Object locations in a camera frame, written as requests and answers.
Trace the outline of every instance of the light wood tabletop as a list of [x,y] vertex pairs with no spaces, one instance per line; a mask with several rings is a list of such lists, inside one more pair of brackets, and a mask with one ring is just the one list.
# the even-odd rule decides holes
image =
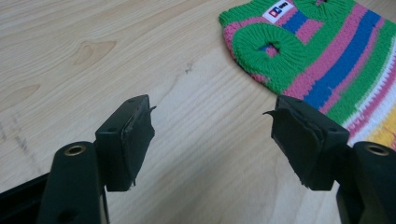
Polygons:
[[[0,1],[0,192],[47,173],[148,94],[156,135],[136,186],[108,193],[112,223],[339,223],[270,136],[276,96],[226,49],[237,0]],[[394,0],[360,0],[396,21]]]

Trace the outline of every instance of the black mechanical part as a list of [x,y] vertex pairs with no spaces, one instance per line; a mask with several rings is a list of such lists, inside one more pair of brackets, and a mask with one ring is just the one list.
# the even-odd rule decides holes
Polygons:
[[313,190],[340,184],[343,223],[396,223],[396,152],[370,142],[347,145],[348,131],[305,102],[280,95],[272,137],[302,183]]
[[105,186],[125,191],[135,182],[154,136],[153,109],[147,95],[129,99],[94,143],[59,149],[49,175],[0,194],[0,223],[109,223]]

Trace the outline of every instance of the knitted fabric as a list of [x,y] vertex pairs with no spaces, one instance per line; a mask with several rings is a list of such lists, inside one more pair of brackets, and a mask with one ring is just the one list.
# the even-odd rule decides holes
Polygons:
[[347,128],[350,145],[395,149],[396,25],[351,0],[285,2],[254,0],[220,14],[235,61]]

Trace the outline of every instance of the clothing label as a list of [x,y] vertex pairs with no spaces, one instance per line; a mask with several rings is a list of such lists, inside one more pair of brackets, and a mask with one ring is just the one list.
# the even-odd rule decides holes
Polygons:
[[266,10],[262,16],[271,23],[275,23],[292,8],[294,8],[294,5],[288,1],[281,0]]

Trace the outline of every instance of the yellow stripe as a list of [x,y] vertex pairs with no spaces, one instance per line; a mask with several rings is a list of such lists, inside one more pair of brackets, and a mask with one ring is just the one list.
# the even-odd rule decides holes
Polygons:
[[370,134],[368,141],[391,147],[396,134],[396,105],[389,111],[387,118]]

